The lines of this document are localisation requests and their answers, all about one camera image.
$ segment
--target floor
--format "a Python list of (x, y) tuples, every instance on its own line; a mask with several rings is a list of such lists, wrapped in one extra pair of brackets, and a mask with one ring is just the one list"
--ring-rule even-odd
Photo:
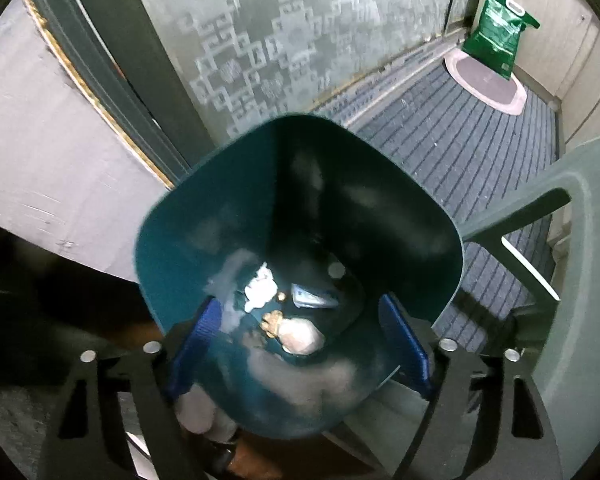
[[(367, 123), (358, 135), (420, 183), (458, 225), (516, 189), (556, 159), (555, 113), (529, 89), (522, 115), (488, 107), (442, 64)], [(549, 218), (507, 238), (547, 279), (554, 261)], [(434, 328), (468, 350), (497, 348), (509, 311), (527, 292), (475, 244), (465, 247), (461, 290)]]

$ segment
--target plastic bag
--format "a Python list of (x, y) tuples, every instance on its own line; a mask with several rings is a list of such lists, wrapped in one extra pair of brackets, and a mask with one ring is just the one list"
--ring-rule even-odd
[(462, 50), (507, 80), (511, 78), (520, 33), (540, 23), (513, 0), (485, 0), (480, 22)]

